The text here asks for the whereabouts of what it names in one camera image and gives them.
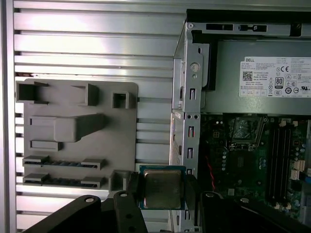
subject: black ram slot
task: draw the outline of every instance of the black ram slot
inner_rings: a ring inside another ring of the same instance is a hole
[[[288,128],[278,128],[271,132],[266,192],[270,202],[286,202],[291,133]]]

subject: qr code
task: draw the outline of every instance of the qr code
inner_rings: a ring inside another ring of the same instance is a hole
[[[253,72],[252,71],[243,71],[243,81],[252,81]]]

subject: black plastic part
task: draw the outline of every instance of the black plastic part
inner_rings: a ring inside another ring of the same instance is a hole
[[[292,130],[277,127],[270,132],[266,198],[268,201],[287,202],[287,183]]]
[[[41,220],[25,233],[98,232],[101,200],[92,195],[81,196]]]
[[[142,200],[144,194],[145,181],[143,176],[138,172],[131,172],[129,183],[126,191],[131,193],[134,197],[135,203],[138,205]]]
[[[207,23],[206,30],[232,31],[233,24]]]
[[[186,175],[185,200],[190,211],[190,218],[195,226],[199,226],[199,202],[201,188],[197,179],[193,175]]]
[[[309,12],[188,9],[186,22],[311,23]]]
[[[292,23],[291,24],[291,32],[290,36],[292,37],[300,37],[301,36],[301,23]]]
[[[193,43],[209,44],[207,85],[203,88],[207,91],[214,91],[216,89],[218,37],[202,34],[202,31],[198,30],[193,30],[191,33]]]
[[[118,233],[148,233],[144,218],[133,195],[126,191],[114,195]]]

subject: red wire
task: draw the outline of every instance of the red wire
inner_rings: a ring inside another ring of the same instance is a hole
[[[208,161],[208,157],[206,157],[206,160],[207,160],[207,166],[209,168],[209,173],[210,173],[210,177],[212,178],[212,187],[213,187],[213,191],[215,191],[216,187],[215,187],[215,177],[213,176],[213,169],[212,169],[212,166],[210,165],[209,161]]]

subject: metal screw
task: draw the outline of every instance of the metal screw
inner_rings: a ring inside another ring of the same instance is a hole
[[[93,202],[93,201],[94,201],[93,198],[88,198],[88,199],[86,199],[86,202]]]
[[[213,193],[206,193],[205,196],[208,198],[213,198],[215,195]]]
[[[247,198],[241,198],[240,201],[243,202],[243,203],[249,203],[249,199],[247,199]]]

